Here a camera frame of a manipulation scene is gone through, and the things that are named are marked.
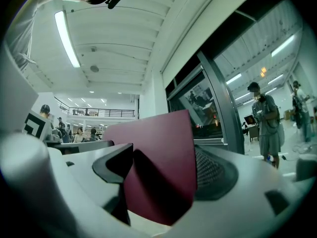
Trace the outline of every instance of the red panel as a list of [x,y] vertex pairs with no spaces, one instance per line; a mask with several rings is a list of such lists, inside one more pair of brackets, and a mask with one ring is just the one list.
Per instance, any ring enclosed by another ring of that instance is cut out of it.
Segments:
[[190,208],[197,182],[187,110],[109,126],[104,139],[134,145],[124,183],[130,211],[172,225]]

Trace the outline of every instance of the railing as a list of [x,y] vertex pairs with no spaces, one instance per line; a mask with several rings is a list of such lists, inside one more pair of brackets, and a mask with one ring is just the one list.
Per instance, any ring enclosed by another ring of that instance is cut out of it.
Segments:
[[61,111],[67,115],[90,117],[134,117],[134,110],[71,108],[55,98]]

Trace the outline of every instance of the glass panel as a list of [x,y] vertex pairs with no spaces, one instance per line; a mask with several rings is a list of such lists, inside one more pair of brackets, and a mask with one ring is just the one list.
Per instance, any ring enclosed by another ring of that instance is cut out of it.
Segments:
[[171,112],[189,111],[194,139],[223,138],[209,86],[209,81],[201,72],[169,101]]

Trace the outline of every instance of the gray shorts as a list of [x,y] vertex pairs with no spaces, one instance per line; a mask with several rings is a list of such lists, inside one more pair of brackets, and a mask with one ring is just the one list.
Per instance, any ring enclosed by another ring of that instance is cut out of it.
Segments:
[[278,133],[260,136],[260,153],[267,158],[268,154],[277,157],[281,151]]

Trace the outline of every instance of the fluorescent light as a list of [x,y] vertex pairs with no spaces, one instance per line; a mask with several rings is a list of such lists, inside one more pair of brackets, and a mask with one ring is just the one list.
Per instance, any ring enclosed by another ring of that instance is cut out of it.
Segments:
[[235,101],[237,101],[237,100],[239,100],[239,99],[241,99],[241,98],[243,98],[243,97],[246,97],[246,96],[249,95],[249,94],[250,94],[250,93],[247,93],[247,94],[245,94],[245,95],[242,95],[241,97],[235,99]]
[[238,79],[238,78],[241,77],[241,76],[242,76],[241,73],[239,73],[238,75],[236,75],[236,76],[234,76],[233,78],[229,79],[229,80],[227,81],[227,85],[230,84],[230,83],[232,83],[234,80]]
[[80,63],[77,59],[77,56],[74,52],[73,46],[70,41],[68,29],[67,29],[67,23],[66,23],[66,15],[64,11],[60,11],[55,13],[55,21],[57,25],[57,29],[59,32],[59,36],[61,38],[61,42],[63,43],[63,46],[65,48],[65,51],[68,55],[68,58],[75,68],[80,67]]
[[273,92],[273,91],[276,90],[276,89],[277,89],[277,87],[275,87],[275,88],[273,88],[272,90],[266,92],[265,94],[269,94],[269,93]]
[[283,76],[283,74],[282,74],[282,75],[279,75],[278,77],[276,77],[275,79],[273,79],[272,81],[270,81],[270,82],[267,83],[267,84],[269,85],[270,83],[273,83],[274,81],[278,80],[278,79],[281,78],[282,76]]
[[250,100],[250,101],[248,101],[248,102],[245,102],[245,103],[243,103],[243,105],[246,105],[246,104],[248,104],[248,103],[250,103],[250,102],[252,102],[252,101],[254,101],[254,100],[252,99],[252,100]]
[[285,42],[283,42],[276,50],[274,50],[271,55],[272,57],[279,53],[283,48],[285,48],[288,44],[290,44],[294,40],[295,36],[292,35]]

